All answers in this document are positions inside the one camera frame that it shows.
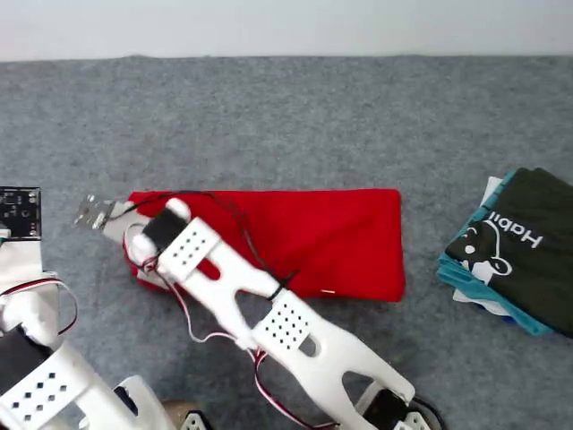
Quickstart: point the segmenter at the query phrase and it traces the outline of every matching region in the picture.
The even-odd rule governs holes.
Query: mounting hole
[[[303,340],[298,348],[308,357],[316,357],[319,354],[319,345],[310,335]]]

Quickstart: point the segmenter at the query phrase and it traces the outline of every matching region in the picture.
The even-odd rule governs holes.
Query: white logo print
[[[471,223],[451,247],[462,266],[488,285],[493,275],[508,276],[511,264],[500,256],[500,231],[488,219]]]
[[[502,218],[500,214],[495,211],[492,211],[488,220],[497,222],[503,231],[510,231],[511,233],[521,237],[521,242],[529,241],[533,249],[541,244],[541,241],[543,240],[543,236],[539,236],[537,238],[532,237],[531,230],[526,230],[526,228],[521,224],[517,224],[509,218]]]

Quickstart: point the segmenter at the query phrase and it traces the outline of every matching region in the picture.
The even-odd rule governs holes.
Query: perforated plastic plate
[[[184,282],[220,240],[202,219],[195,218],[159,256],[159,269],[175,281]]]
[[[299,299],[283,295],[257,324],[255,331],[287,350],[298,349],[311,332],[308,311],[301,303]]]
[[[90,370],[64,344],[36,370],[0,397],[0,420],[10,428],[43,426],[90,383]]]

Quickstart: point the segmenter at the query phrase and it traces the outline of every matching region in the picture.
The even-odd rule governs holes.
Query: black cable
[[[413,402],[418,403],[419,405],[428,409],[434,415],[436,421],[438,421],[438,424],[440,424],[440,430],[448,430],[448,425],[446,424],[446,420],[441,416],[440,412],[438,411],[438,408],[433,406],[428,400],[421,399],[420,397],[417,396],[413,398]],[[416,408],[412,408],[411,406],[409,408],[409,411],[419,412],[422,415],[424,415],[423,411]]]
[[[144,200],[141,202],[137,202],[135,203],[133,206],[130,206],[129,208],[127,208],[125,211],[123,211],[122,213],[120,213],[119,215],[115,215],[114,217],[109,217],[108,220],[116,220],[119,219],[121,217],[123,217],[123,215],[129,213],[129,212],[133,212],[135,210],[137,210],[138,208],[140,208],[141,206],[143,206],[144,204],[150,204],[150,203],[154,203],[154,202],[159,202],[163,199],[166,199],[167,197],[175,197],[179,194],[198,194],[198,195],[206,195],[208,197],[210,197],[211,199],[213,199],[213,201],[215,201],[219,206],[221,206],[223,209],[231,212],[231,215],[233,216],[233,218],[235,219],[239,229],[241,230],[241,234],[243,235],[247,245],[249,246],[249,249],[252,252],[252,255],[254,256],[254,258],[257,260],[257,262],[261,265],[262,269],[264,271],[266,271],[269,275],[271,275],[273,278],[275,278],[275,280],[277,280],[280,283],[280,287],[278,288],[277,292],[275,294],[272,295],[272,297],[269,299],[271,300],[272,298],[274,298],[274,296],[282,289],[282,288],[286,288],[286,284],[288,283],[288,281],[290,281],[298,271],[294,271],[292,273],[290,273],[285,279],[281,279],[279,276],[277,276],[273,270],[268,266],[268,264],[264,261],[264,259],[261,257],[261,255],[259,254],[259,251],[257,251],[256,246],[254,245],[253,241],[252,241],[252,237],[251,237],[251,233],[249,233],[249,228],[247,227],[247,222],[246,222],[246,217],[244,216],[244,214],[241,212],[241,210],[231,201],[224,201],[220,196],[214,194],[214,193],[210,193],[208,191],[200,191],[200,190],[178,190],[178,191],[171,191],[168,193],[162,193],[160,195],[156,195],[151,199],[148,200]]]

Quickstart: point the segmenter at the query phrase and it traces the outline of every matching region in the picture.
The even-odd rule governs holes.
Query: red cloth
[[[164,192],[136,192],[138,203]],[[280,277],[299,271],[288,287],[299,297],[399,301],[404,266],[397,190],[213,191],[244,215],[259,255]],[[208,195],[178,194],[255,267],[260,267],[233,214]],[[156,216],[168,199],[137,211]],[[322,290],[335,291],[335,294]]]

